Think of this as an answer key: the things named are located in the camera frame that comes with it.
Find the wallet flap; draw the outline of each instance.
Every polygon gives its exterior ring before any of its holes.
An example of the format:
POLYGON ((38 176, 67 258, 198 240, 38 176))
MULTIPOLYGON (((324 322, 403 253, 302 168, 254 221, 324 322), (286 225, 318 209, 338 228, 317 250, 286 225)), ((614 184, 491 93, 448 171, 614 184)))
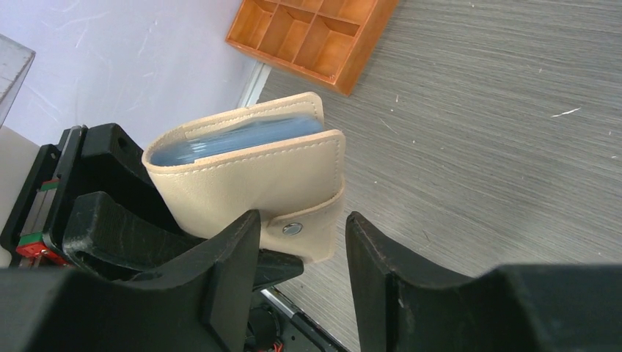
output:
POLYGON ((298 255, 306 263, 328 259, 334 254, 335 219, 343 212, 344 206, 345 180, 342 179, 341 189, 328 201, 268 221, 266 231, 262 232, 265 245, 279 252, 298 255))

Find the stitching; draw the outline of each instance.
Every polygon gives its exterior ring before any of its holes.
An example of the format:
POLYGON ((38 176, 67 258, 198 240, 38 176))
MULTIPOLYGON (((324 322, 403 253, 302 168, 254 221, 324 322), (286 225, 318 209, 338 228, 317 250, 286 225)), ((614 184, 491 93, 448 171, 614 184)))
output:
POLYGON ((219 121, 219 122, 211 123, 209 125, 204 125, 204 126, 201 126, 201 127, 193 128, 190 131, 184 131, 184 133, 192 133, 192 132, 201 130, 203 128, 210 128, 210 127, 213 127, 213 126, 216 126, 216 125, 221 125, 221 124, 226 123, 226 122, 231 122, 231 121, 235 121, 235 120, 241 120, 241 119, 245 119, 247 117, 253 117, 253 116, 257 115, 257 114, 265 114, 266 112, 271 112, 271 111, 276 111, 276 110, 280 110, 280 109, 290 108, 292 106, 297 106, 297 105, 301 105, 301 104, 311 104, 313 106, 313 116, 315 116, 316 118, 318 117, 318 110, 317 110, 315 104, 312 101, 302 101, 302 102, 298 102, 298 103, 292 103, 292 104, 289 104, 289 105, 278 106, 276 108, 272 108, 272 109, 268 109, 268 110, 256 111, 256 112, 252 112, 250 114, 246 114, 246 115, 242 115, 242 116, 238 116, 238 117, 232 117, 232 118, 230 118, 228 120, 219 121))
MULTIPOLYGON (((311 145, 305 145, 303 147, 297 147, 297 148, 292 148, 292 149, 288 149, 288 150, 279 150, 279 151, 274 152, 274 153, 256 155, 256 156, 252 156, 250 158, 240 159, 240 160, 236 160, 236 161, 230 161, 230 162, 225 163, 225 164, 219 164, 219 165, 213 165, 213 166, 205 167, 203 169, 192 170, 192 171, 187 171, 187 172, 177 172, 177 173, 174 173, 174 174, 164 174, 164 173, 162 173, 162 174, 158 174, 158 176, 171 177, 171 176, 196 174, 198 172, 205 172, 205 171, 210 171, 210 170, 213 170, 213 169, 219 169, 221 167, 226 167, 226 166, 233 165, 233 164, 243 163, 245 161, 251 161, 251 160, 255 160, 255 159, 259 159, 259 158, 265 158, 265 157, 269 157, 269 156, 273 156, 273 155, 277 155, 277 154, 291 153, 291 152, 295 152, 297 150, 308 149, 308 148, 311 148, 311 147, 318 147, 318 146, 320 146, 322 144, 330 144, 330 143, 336 143, 337 144, 337 153, 339 153, 338 150, 340 149, 340 141, 338 141, 338 140, 331 140, 331 141, 327 141, 327 142, 321 142, 321 143, 315 143, 315 144, 311 144, 311 145)), ((339 160, 335 159, 335 163, 334 163, 334 165, 335 165, 335 169, 334 169, 335 176, 334 176, 333 184, 337 180, 337 165, 338 164, 339 164, 339 160)))
POLYGON ((336 194, 338 188, 340 187, 337 185, 337 176, 339 173, 339 150, 340 150, 340 145, 339 145, 339 141, 337 141, 337 147, 334 149, 334 176, 332 178, 332 193, 336 194))

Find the red component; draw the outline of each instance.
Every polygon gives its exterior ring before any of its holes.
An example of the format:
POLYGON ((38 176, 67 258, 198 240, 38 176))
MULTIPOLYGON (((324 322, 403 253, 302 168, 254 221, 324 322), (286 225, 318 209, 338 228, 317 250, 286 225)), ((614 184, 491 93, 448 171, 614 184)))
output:
POLYGON ((58 178, 53 178, 53 179, 51 179, 51 180, 47 180, 47 181, 42 182, 42 183, 41 183, 41 185, 46 185, 46 184, 48 184, 48 183, 58 182, 58 181, 59 181, 59 179, 58 179, 58 178))
POLYGON ((36 258, 39 256, 44 256, 49 260, 53 261, 55 264, 60 266, 69 265, 65 259, 63 259, 58 254, 51 251, 42 241, 24 244, 15 249, 15 251, 26 258, 36 258))

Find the screw hole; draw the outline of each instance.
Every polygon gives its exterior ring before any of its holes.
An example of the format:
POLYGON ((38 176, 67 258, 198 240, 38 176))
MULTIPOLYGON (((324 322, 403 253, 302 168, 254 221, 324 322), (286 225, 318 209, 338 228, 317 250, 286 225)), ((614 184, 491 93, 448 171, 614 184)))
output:
POLYGON ((119 147, 121 148, 122 151, 126 153, 128 152, 128 141, 126 141, 122 137, 119 137, 119 139, 117 139, 117 143, 119 144, 119 147))

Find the wire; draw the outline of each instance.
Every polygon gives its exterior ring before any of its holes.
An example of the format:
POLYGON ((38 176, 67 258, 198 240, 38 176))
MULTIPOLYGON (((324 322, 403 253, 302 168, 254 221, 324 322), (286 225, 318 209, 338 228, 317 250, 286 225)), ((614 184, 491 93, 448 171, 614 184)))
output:
POLYGON ((279 342, 279 344, 274 343, 273 347, 274 347, 274 352, 283 352, 283 347, 285 346, 284 343, 279 342))

